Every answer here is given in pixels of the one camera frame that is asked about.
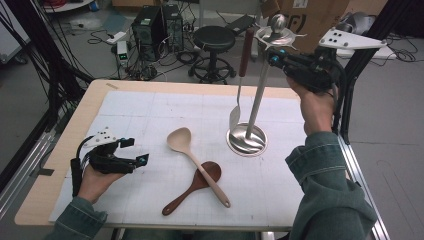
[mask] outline robotic hand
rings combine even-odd
[[[336,50],[326,47],[317,47],[313,55],[295,55],[270,48],[267,61],[314,93],[340,87],[340,77],[344,74],[336,60]]]
[[[72,171],[72,196],[78,195],[82,183],[82,176],[87,161],[97,171],[108,173],[133,173],[136,168],[146,166],[149,154],[138,156],[135,159],[119,158],[114,155],[118,146],[126,148],[134,145],[134,138],[116,140],[111,133],[105,129],[96,136],[90,136],[81,142],[78,147],[76,158],[71,160]],[[81,161],[80,151],[83,146],[95,146]]]

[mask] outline sleeve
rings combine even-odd
[[[290,239],[365,239],[377,220],[360,186],[346,179],[345,160],[331,132],[314,133],[286,158],[304,197]]]
[[[53,231],[45,239],[93,239],[106,222],[106,218],[106,212],[96,212],[89,201],[75,197],[56,220]]]

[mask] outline metal rod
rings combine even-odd
[[[250,139],[250,135],[252,134],[253,125],[256,121],[256,116],[258,115],[259,105],[261,104],[262,96],[264,95],[264,90],[266,87],[266,82],[268,80],[268,72],[269,72],[269,63],[265,59],[264,65],[261,69],[261,77],[259,79],[258,88],[256,89],[255,101],[253,103],[252,112],[250,113],[249,125],[246,130],[246,139]]]

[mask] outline white bracket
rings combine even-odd
[[[336,48],[336,49],[368,49],[368,48],[382,48],[387,45],[386,41],[375,40],[372,38],[363,37],[353,33],[343,32],[332,28],[324,35],[319,42],[322,47]]]
[[[106,127],[103,131],[98,132],[90,140],[84,143],[84,148],[96,147],[116,141],[116,137],[109,130],[109,127]]]

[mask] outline round metal base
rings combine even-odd
[[[246,138],[248,123],[239,123],[233,132],[227,132],[227,144],[233,150],[243,157],[255,157],[262,154],[268,146],[268,139],[265,133],[259,127],[253,125],[250,138]]]

